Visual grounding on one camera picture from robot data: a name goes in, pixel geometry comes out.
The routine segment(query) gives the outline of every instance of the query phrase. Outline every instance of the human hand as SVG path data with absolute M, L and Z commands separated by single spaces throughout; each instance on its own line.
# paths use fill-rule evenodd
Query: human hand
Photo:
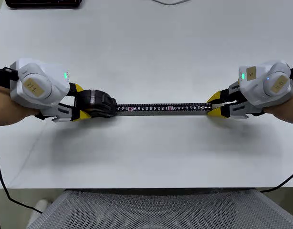
M 265 113 L 272 114 L 276 118 L 293 123 L 293 98 L 277 106 L 265 107 L 263 110 Z
M 10 98 L 10 90 L 0 87 L 0 125 L 11 125 L 30 115 L 38 114 L 38 110 L 20 106 Z

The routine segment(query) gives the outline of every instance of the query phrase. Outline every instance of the measuring tape blade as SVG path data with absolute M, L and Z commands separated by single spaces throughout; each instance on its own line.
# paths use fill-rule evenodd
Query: measuring tape blade
M 121 116 L 153 115 L 207 115 L 211 104 L 117 104 L 116 113 Z

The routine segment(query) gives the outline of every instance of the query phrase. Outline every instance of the white table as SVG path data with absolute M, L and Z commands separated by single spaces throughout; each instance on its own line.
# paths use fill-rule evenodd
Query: white table
M 237 80 L 239 65 L 293 66 L 293 0 L 4 4 L 0 67 L 20 57 L 64 64 L 71 82 L 118 103 L 204 102 Z M 272 187 L 293 173 L 293 125 L 268 114 L 58 124 L 29 117 L 0 127 L 0 163 L 11 188 Z

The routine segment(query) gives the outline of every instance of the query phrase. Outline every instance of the paper label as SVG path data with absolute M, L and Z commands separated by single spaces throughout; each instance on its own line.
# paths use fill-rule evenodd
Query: paper label
M 40 97 L 45 92 L 33 79 L 28 79 L 23 85 L 36 97 Z
M 246 77 L 247 77 L 247 81 L 254 80 L 257 78 L 256 66 L 246 69 Z
M 285 78 L 283 75 L 281 75 L 276 82 L 274 83 L 274 85 L 271 87 L 271 91 L 274 93 L 278 93 L 283 86 L 286 84 L 286 82 L 288 82 L 288 79 Z

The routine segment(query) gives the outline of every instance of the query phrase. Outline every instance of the black device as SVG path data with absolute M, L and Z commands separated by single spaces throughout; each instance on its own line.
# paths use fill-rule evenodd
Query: black device
M 82 0 L 6 0 L 11 8 L 77 8 Z

